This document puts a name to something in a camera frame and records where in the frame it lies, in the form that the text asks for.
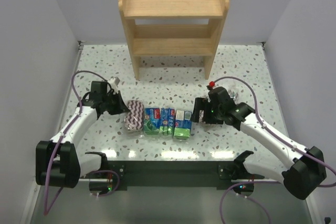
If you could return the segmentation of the purple wavy sponge pack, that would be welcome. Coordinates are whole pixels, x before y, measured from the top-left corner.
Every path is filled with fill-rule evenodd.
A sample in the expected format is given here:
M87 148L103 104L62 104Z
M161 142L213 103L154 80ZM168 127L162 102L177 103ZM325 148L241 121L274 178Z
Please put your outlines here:
M124 117L124 129L126 133L142 135L144 127L144 105L139 100L129 100L127 102L129 112Z
M202 116L208 116L208 114L209 114L209 109L199 110L199 109L194 108L191 121L194 123L202 123L201 122Z
M239 93L237 92L236 89L229 89L228 94L229 94L230 98L234 100L234 102L238 101Z

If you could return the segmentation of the green sponge pack white label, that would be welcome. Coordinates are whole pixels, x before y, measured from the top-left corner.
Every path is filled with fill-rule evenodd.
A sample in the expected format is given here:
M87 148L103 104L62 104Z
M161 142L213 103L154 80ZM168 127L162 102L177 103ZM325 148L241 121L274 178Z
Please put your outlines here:
M186 140L191 135L192 113L190 111L176 110L174 120L173 137L179 140Z

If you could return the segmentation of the green heavy duty sponge pack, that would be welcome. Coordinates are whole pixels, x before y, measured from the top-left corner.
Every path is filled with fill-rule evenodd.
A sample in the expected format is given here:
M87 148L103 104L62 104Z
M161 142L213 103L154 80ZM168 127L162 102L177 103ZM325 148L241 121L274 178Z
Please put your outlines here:
M175 109L162 108L160 114L160 128L159 133L164 136L173 136Z

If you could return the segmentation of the green sponge pack dark label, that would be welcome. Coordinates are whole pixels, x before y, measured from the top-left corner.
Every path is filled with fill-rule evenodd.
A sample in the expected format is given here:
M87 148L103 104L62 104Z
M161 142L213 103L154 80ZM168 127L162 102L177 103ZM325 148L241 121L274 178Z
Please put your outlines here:
M160 108L144 109L143 132L145 135L157 135L160 132Z

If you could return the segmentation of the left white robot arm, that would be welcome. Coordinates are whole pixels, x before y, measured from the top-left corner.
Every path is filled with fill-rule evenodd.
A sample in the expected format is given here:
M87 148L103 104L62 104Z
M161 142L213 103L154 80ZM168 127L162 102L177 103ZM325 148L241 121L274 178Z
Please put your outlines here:
M37 184L74 188L80 177L108 169L104 153L86 152L79 156L76 148L88 129L105 112L117 115L129 111L118 89L119 82L117 77L109 81L93 81L70 121L50 140L37 144Z

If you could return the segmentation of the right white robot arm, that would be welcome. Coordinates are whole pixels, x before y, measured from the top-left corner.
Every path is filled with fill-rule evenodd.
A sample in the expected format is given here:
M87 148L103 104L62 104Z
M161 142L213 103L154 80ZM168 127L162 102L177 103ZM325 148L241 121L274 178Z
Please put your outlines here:
M195 99L192 122L229 125L254 138L282 163L259 161L251 151L235 159L238 166L250 174L261 175L285 186L293 196L305 200L326 179L323 152L313 146L307 148L273 128L247 103L235 103L228 91L217 87L206 98Z

